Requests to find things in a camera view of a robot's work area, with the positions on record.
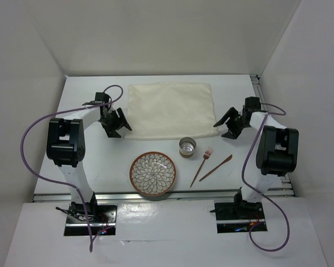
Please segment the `copper fork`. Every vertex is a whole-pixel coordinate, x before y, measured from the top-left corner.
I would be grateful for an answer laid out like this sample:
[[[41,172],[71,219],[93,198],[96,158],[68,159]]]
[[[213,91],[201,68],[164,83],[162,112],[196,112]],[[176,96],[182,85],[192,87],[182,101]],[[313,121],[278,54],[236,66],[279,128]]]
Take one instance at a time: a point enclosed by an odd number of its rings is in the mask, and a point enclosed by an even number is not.
[[[207,150],[205,151],[204,155],[203,155],[202,163],[200,164],[200,166],[199,166],[199,168],[198,168],[198,170],[197,170],[195,176],[193,177],[193,180],[192,180],[192,182],[191,182],[191,184],[190,184],[190,187],[192,187],[193,184],[195,183],[195,181],[196,181],[196,179],[197,179],[197,177],[198,177],[198,175],[199,175],[201,169],[203,168],[203,165],[204,165],[205,161],[206,161],[208,158],[210,158],[210,156],[211,156],[212,153],[213,153],[213,149],[212,149],[211,147],[208,147]]]

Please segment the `cream cloth placemat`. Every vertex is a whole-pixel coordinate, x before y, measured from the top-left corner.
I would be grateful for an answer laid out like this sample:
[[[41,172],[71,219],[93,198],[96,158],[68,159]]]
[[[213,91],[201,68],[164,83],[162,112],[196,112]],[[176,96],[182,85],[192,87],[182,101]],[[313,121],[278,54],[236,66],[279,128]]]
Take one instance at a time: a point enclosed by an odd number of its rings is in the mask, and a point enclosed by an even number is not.
[[[128,140],[176,140],[216,136],[211,86],[166,82],[129,86]]]

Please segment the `metal cup with cork base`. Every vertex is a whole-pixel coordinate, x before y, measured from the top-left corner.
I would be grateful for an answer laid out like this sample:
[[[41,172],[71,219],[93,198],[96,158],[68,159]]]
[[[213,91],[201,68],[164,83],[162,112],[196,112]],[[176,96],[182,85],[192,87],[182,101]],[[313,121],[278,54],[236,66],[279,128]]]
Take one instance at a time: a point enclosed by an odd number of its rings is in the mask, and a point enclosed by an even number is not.
[[[179,153],[183,158],[190,158],[193,156],[197,143],[191,137],[183,137],[179,141]]]

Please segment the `patterned ceramic plate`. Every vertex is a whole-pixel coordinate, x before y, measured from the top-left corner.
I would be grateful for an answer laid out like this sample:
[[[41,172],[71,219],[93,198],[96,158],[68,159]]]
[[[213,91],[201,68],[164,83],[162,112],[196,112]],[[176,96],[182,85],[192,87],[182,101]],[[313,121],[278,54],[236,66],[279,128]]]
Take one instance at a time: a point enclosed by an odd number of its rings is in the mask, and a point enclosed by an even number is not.
[[[140,194],[158,196],[167,193],[176,182],[176,167],[164,153],[150,151],[139,155],[131,164],[129,178]]]

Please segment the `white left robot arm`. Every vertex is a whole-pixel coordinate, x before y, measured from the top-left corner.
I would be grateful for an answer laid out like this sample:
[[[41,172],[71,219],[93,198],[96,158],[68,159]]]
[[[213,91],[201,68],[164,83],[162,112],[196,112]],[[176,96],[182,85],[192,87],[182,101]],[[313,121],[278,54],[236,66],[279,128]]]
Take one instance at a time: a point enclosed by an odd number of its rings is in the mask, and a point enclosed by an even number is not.
[[[89,186],[82,160],[85,157],[85,130],[98,122],[108,138],[121,138],[121,128],[132,130],[121,108],[114,109],[112,98],[105,92],[95,93],[95,99],[84,103],[83,110],[64,118],[49,121],[47,157],[62,172],[65,182],[71,184],[71,216],[81,217],[87,222],[99,215],[96,196]]]

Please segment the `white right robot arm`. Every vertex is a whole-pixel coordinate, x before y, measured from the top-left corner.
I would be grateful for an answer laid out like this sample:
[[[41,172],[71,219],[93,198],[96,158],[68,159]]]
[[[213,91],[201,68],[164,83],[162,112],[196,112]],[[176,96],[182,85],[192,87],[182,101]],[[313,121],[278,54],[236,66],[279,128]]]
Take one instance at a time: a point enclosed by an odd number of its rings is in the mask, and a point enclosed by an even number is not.
[[[247,219],[261,209],[262,195],[275,179],[293,172],[297,165],[299,132],[277,122],[273,112],[262,109],[258,97],[247,97],[241,112],[231,107],[213,126],[226,125],[223,138],[235,140],[245,128],[257,131],[242,166],[243,186],[234,196],[230,211]]]

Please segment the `aluminium right side rail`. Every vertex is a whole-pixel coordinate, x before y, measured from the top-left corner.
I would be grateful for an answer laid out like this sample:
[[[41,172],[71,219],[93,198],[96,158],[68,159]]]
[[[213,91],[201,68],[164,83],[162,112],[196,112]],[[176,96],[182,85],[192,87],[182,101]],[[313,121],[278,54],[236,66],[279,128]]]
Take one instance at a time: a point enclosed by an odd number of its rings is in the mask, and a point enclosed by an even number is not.
[[[297,166],[299,132],[272,117],[285,114],[283,109],[261,102],[261,111],[251,115],[249,124],[257,130],[256,167],[261,172],[252,181],[252,186],[261,194],[266,193],[279,177],[293,172]]]

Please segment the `aluminium rail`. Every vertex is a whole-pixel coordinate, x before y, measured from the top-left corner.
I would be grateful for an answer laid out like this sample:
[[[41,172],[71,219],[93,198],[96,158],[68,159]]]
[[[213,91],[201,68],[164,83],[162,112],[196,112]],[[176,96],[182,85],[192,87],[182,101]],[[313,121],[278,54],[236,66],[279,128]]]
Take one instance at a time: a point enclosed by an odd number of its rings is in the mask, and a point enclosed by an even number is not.
[[[167,192],[158,196],[147,196],[140,193],[96,193],[97,201],[112,200],[182,200],[182,199],[216,199],[225,197],[234,197],[238,190],[209,190],[209,191],[181,191]],[[33,202],[49,202],[49,201],[70,201],[69,194],[35,194]]]
[[[261,172],[252,181],[252,186],[261,194],[266,193],[279,177],[293,172],[297,166],[299,132],[272,117],[285,114],[283,109],[261,102],[261,111],[251,115],[249,124],[257,130],[256,167]]]

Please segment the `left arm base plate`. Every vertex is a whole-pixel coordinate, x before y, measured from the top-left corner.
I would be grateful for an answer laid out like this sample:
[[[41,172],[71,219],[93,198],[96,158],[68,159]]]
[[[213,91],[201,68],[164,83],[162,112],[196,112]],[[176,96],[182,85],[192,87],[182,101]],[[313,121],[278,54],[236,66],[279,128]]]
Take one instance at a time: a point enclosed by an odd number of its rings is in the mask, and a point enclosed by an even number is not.
[[[89,236],[85,214],[73,213],[71,207],[62,209],[66,215],[64,236]],[[113,236],[116,234],[117,204],[104,204],[97,207],[96,215],[89,215],[92,236]]]

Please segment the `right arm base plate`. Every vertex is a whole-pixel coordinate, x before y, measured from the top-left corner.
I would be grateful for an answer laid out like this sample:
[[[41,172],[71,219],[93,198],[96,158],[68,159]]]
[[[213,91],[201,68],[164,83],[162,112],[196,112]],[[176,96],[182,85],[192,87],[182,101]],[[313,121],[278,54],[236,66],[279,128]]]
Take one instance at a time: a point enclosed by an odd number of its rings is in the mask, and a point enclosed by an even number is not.
[[[218,234],[267,231],[262,203],[243,200],[241,189],[232,202],[216,202],[210,213],[215,215]]]

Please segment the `aluminium front rail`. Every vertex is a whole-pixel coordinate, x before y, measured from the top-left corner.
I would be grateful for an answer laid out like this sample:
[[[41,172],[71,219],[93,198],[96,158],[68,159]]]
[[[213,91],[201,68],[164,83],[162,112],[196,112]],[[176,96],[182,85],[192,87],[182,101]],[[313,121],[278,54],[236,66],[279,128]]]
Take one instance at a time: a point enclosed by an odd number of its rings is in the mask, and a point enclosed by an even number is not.
[[[216,199],[225,197],[234,197],[238,190],[209,190],[209,191],[181,191],[167,192],[158,196],[147,196],[140,193],[96,193],[97,201],[112,200],[182,200],[182,199]],[[33,202],[49,202],[49,201],[70,201],[69,194],[35,194]]]

